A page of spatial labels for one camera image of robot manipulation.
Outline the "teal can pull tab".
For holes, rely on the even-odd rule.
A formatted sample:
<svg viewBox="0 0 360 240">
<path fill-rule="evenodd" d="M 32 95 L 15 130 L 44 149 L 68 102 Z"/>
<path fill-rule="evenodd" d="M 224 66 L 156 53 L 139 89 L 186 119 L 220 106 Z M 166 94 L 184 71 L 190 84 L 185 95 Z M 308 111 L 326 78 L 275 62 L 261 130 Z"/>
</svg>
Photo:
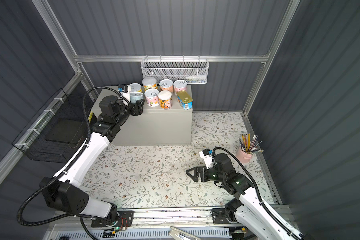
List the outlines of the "teal can pull tab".
<svg viewBox="0 0 360 240">
<path fill-rule="evenodd" d="M 130 102 L 132 104 L 135 104 L 137 101 L 143 100 L 143 99 L 144 99 L 144 94 L 141 92 L 131 92 L 130 93 Z"/>
</svg>

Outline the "yellow can pull tab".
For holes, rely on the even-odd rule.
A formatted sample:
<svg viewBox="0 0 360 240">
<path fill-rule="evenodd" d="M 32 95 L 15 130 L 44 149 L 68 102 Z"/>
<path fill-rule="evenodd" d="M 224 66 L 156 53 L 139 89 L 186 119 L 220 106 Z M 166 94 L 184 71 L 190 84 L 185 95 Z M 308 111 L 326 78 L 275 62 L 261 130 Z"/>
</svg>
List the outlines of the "yellow can pull tab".
<svg viewBox="0 0 360 240">
<path fill-rule="evenodd" d="M 142 86 L 140 84 L 138 84 L 138 83 L 129 84 L 129 92 L 131 92 L 131 93 L 135 93 L 135 92 L 142 93 L 143 92 Z"/>
</svg>

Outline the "green orange can plastic lid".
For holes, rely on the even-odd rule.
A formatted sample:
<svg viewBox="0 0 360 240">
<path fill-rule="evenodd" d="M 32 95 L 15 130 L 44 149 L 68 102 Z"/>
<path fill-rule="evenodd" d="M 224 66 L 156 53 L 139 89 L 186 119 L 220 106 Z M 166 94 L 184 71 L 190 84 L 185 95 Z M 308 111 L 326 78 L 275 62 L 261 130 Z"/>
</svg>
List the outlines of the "green orange can plastic lid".
<svg viewBox="0 0 360 240">
<path fill-rule="evenodd" d="M 142 84 L 144 87 L 144 91 L 147 91 L 149 89 L 157 89 L 157 79 L 154 77 L 145 77 L 142 80 Z"/>
</svg>

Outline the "orange can pull tab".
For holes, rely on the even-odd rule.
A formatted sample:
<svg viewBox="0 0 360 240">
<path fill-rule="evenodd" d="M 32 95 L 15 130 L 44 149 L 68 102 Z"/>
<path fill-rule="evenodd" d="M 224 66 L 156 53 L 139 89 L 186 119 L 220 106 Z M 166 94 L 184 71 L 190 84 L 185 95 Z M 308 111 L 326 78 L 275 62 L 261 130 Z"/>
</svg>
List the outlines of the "orange can pull tab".
<svg viewBox="0 0 360 240">
<path fill-rule="evenodd" d="M 174 92 L 173 81 L 170 79 L 163 79 L 159 82 L 159 86 L 161 91 L 169 91 L 171 93 Z"/>
</svg>

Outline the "gold rectangular tin can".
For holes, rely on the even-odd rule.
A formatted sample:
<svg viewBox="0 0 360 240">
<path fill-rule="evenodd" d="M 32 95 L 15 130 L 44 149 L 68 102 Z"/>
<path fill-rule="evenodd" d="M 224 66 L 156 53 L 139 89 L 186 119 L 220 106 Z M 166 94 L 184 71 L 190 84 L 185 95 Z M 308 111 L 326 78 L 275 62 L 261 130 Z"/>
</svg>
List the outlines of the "gold rectangular tin can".
<svg viewBox="0 0 360 240">
<path fill-rule="evenodd" d="M 193 98 L 186 91 L 177 92 L 177 99 L 180 106 L 184 110 L 190 110 L 193 108 Z"/>
</svg>

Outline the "pink white can pull tab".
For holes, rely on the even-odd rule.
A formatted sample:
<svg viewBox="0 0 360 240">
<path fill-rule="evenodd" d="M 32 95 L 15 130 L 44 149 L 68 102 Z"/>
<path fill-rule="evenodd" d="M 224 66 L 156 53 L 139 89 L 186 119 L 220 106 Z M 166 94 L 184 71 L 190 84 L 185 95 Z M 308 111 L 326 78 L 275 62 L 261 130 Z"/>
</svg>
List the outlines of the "pink white can pull tab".
<svg viewBox="0 0 360 240">
<path fill-rule="evenodd" d="M 175 95 L 180 91 L 187 91 L 188 83 L 185 80 L 176 80 L 173 83 Z"/>
</svg>

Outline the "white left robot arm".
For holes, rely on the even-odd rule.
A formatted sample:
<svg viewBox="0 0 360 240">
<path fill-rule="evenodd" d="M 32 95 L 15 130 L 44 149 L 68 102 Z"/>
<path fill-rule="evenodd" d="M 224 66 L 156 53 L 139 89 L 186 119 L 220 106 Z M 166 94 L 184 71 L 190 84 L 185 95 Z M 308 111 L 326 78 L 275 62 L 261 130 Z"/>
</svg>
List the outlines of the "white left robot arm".
<svg viewBox="0 0 360 240">
<path fill-rule="evenodd" d="M 130 116 L 139 116 L 143 112 L 144 100 L 132 103 L 127 97 L 130 93 L 128 85 L 119 85 L 116 89 L 104 87 L 113 92 L 99 103 L 101 114 L 97 122 L 91 124 L 86 102 L 82 102 L 84 123 L 87 136 L 78 151 L 57 171 L 53 177 L 45 177 L 40 189 L 30 195 L 17 211 L 17 221 L 26 227 L 45 225 L 66 217 L 97 218 L 108 226 L 118 223 L 120 217 L 117 206 L 96 198 L 92 198 L 79 187 L 100 153 L 114 140 Z M 39 194 L 44 196 L 46 204 L 64 214 L 47 220 L 30 222 L 24 219 L 26 206 Z"/>
</svg>

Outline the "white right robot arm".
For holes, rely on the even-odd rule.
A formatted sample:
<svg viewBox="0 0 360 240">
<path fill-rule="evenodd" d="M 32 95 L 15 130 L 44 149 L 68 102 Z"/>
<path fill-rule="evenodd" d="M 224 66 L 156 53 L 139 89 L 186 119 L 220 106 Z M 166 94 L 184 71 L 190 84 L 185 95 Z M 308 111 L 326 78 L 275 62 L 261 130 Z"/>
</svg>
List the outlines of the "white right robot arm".
<svg viewBox="0 0 360 240">
<path fill-rule="evenodd" d="M 228 150 L 219 147 L 200 152 L 205 165 L 186 170 L 194 182 L 212 181 L 234 198 L 225 204 L 223 216 L 229 223 L 247 227 L 260 240 L 303 240 L 305 236 L 289 224 L 261 196 L 259 187 L 242 163 Z M 232 161 L 239 163 L 238 172 Z"/>
</svg>

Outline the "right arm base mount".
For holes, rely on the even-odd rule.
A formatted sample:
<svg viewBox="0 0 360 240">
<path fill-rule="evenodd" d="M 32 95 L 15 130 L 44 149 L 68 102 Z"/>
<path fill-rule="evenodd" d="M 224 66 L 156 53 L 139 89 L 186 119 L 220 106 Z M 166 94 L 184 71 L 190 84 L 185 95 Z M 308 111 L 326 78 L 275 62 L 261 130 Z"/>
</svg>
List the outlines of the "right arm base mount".
<svg viewBox="0 0 360 240">
<path fill-rule="evenodd" d="M 249 226 L 246 219 L 245 205 L 233 199 L 229 201 L 223 208 L 212 208 L 210 213 L 213 218 L 213 223 L 218 224 L 241 224 L 245 227 Z"/>
</svg>

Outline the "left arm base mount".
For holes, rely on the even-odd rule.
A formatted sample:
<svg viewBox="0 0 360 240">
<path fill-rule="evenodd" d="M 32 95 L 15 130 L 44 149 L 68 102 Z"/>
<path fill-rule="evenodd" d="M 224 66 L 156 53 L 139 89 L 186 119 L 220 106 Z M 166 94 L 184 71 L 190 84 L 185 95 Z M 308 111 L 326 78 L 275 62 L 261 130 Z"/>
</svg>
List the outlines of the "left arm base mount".
<svg viewBox="0 0 360 240">
<path fill-rule="evenodd" d="M 113 211 L 106 218 L 96 217 L 92 220 L 92 228 L 127 228 L 132 225 L 134 211 Z"/>
</svg>

